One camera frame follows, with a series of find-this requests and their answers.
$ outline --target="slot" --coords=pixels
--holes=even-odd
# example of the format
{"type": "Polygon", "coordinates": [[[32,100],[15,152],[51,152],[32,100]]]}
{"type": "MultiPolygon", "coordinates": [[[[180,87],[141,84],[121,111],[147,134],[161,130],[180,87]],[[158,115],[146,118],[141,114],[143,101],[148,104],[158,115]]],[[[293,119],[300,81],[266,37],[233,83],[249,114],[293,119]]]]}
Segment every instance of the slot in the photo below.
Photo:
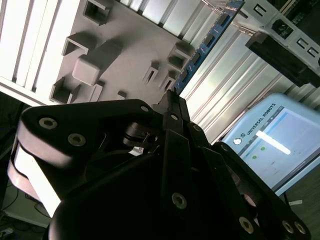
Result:
{"type": "Polygon", "coordinates": [[[182,78],[182,83],[185,82],[185,80],[187,79],[187,76],[188,76],[188,70],[185,69],[182,74],[181,74],[181,78],[182,78]]]}
{"type": "Polygon", "coordinates": [[[297,42],[296,42],[300,47],[302,47],[303,49],[305,49],[307,45],[309,45],[309,43],[307,43],[305,40],[303,40],[302,38],[300,38],[297,42]]]}
{"type": "Polygon", "coordinates": [[[198,62],[199,62],[199,60],[200,60],[200,53],[198,53],[198,52],[196,52],[194,55],[193,55],[193,57],[192,57],[192,62],[193,62],[193,65],[196,65],[198,62]]]}
{"type": "Polygon", "coordinates": [[[220,25],[221,27],[224,27],[228,21],[228,19],[230,18],[230,16],[226,13],[223,13],[221,15],[221,17],[219,17],[218,21],[216,22],[216,24],[220,25]]]}
{"type": "Polygon", "coordinates": [[[167,91],[170,88],[172,81],[169,80],[168,83],[165,85],[164,89],[167,91]]]}
{"type": "Polygon", "coordinates": [[[216,38],[212,35],[212,34],[209,34],[205,40],[204,40],[204,45],[206,45],[208,48],[211,46],[211,44],[214,42],[216,38]]]}
{"type": "Polygon", "coordinates": [[[283,39],[287,39],[291,35],[291,33],[294,31],[284,21],[282,21],[282,19],[276,20],[272,24],[272,29],[283,39]]]}
{"type": "Polygon", "coordinates": [[[316,57],[316,55],[319,54],[319,52],[317,50],[315,50],[313,47],[310,47],[308,50],[308,54],[310,54],[312,57],[316,57]]]}
{"type": "Polygon", "coordinates": [[[261,5],[257,4],[255,5],[255,7],[253,8],[253,10],[259,14],[261,17],[264,16],[264,14],[267,12],[261,5]]]}
{"type": "Polygon", "coordinates": [[[147,83],[147,84],[150,82],[150,80],[151,80],[151,78],[152,78],[152,76],[153,76],[154,74],[155,74],[155,71],[151,70],[148,78],[146,79],[146,83],[147,83]]]}

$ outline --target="gray fixture plate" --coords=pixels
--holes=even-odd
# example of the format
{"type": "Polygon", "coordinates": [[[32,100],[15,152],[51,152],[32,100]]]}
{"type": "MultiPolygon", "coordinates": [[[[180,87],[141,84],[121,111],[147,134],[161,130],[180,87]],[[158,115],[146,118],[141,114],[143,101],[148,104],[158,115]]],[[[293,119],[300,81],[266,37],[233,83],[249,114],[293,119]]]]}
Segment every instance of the gray fixture plate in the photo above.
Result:
{"type": "MultiPolygon", "coordinates": [[[[165,92],[161,86],[172,70],[168,57],[181,40],[116,1],[113,1],[107,23],[96,26],[83,16],[85,5],[86,1],[82,0],[71,34],[86,32],[95,36],[96,47],[106,40],[114,40],[123,46],[120,56],[100,78],[105,84],[98,100],[115,100],[121,91],[126,93],[127,99],[141,99],[149,105],[158,103],[165,92]],[[144,77],[151,62],[159,63],[159,71],[152,81],[145,84],[144,77]]],[[[83,50],[76,49],[63,57],[57,79],[64,77],[67,89],[72,90],[81,84],[72,77],[72,72],[77,58],[83,53],[83,50]]],[[[75,103],[88,101],[91,92],[92,86],[82,84],[75,103]]]]}

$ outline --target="metal frame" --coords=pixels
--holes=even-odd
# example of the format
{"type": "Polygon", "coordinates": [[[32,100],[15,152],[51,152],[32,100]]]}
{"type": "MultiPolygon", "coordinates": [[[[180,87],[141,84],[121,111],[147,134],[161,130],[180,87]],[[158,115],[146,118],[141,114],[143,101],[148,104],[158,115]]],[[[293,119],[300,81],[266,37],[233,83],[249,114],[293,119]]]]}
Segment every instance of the metal frame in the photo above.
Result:
{"type": "Polygon", "coordinates": [[[320,46],[283,16],[274,6],[266,0],[249,0],[245,2],[242,11],[249,18],[259,22],[259,30],[261,32],[270,35],[320,76],[320,46]],[[277,20],[282,20],[292,29],[292,33],[286,39],[272,29],[277,20]]]}

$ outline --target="cable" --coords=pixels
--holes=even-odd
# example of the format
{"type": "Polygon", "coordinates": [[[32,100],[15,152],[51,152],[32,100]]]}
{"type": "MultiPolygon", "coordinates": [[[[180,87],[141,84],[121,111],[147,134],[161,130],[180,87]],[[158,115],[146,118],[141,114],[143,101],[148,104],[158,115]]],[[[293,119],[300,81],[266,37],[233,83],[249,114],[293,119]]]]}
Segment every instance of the cable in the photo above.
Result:
{"type": "Polygon", "coordinates": [[[38,212],[38,213],[40,213],[40,214],[42,214],[43,216],[45,216],[45,217],[47,217],[47,218],[51,218],[50,216],[48,216],[48,215],[46,215],[46,214],[44,214],[43,212],[41,212],[38,208],[37,208],[37,205],[40,205],[40,203],[36,203],[35,205],[34,205],[34,209],[38,212]]]}
{"type": "Polygon", "coordinates": [[[14,204],[15,203],[15,201],[17,200],[17,198],[18,198],[18,196],[19,196],[19,189],[17,188],[16,189],[16,196],[15,196],[15,199],[8,205],[8,206],[6,206],[6,207],[4,207],[3,209],[1,209],[1,211],[4,211],[4,210],[6,210],[7,208],[9,208],[12,204],[14,204]]]}

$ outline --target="screw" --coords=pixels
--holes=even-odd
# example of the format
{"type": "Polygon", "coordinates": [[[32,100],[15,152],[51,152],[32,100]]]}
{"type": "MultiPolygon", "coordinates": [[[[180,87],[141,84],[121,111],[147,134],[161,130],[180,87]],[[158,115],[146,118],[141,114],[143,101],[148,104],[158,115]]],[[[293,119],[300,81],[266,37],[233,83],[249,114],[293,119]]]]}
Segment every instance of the screw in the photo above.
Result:
{"type": "Polygon", "coordinates": [[[197,131],[197,132],[201,132],[201,128],[198,125],[193,125],[193,128],[197,131]]]}
{"type": "Polygon", "coordinates": [[[228,152],[229,150],[228,150],[228,148],[225,146],[225,145],[221,145],[221,148],[223,149],[223,150],[225,150],[226,152],[228,152]]]}
{"type": "Polygon", "coordinates": [[[254,226],[252,226],[251,222],[244,216],[239,217],[239,223],[248,234],[252,234],[254,232],[254,226]]]}
{"type": "Polygon", "coordinates": [[[147,108],[146,106],[141,106],[141,109],[145,112],[149,112],[149,108],[147,108]]]}
{"type": "Polygon", "coordinates": [[[282,225],[284,226],[285,230],[287,230],[289,233],[291,233],[291,234],[294,233],[294,229],[287,221],[283,220],[282,225]]]}
{"type": "Polygon", "coordinates": [[[51,130],[55,129],[58,126],[58,123],[50,117],[43,117],[39,120],[39,125],[45,129],[51,130]]]}
{"type": "Polygon", "coordinates": [[[171,117],[172,117],[174,120],[178,120],[178,117],[177,117],[176,115],[171,114],[171,117]]]}
{"type": "Polygon", "coordinates": [[[186,198],[178,192],[172,194],[172,202],[178,209],[185,209],[187,207],[186,198]]]}
{"type": "Polygon", "coordinates": [[[295,227],[299,230],[300,233],[302,234],[306,234],[306,230],[303,226],[301,226],[300,223],[298,223],[297,221],[294,222],[295,227]]]}
{"type": "Polygon", "coordinates": [[[68,141],[72,146],[75,147],[82,147],[86,143],[85,137],[78,133],[71,133],[68,136],[68,141]]]}

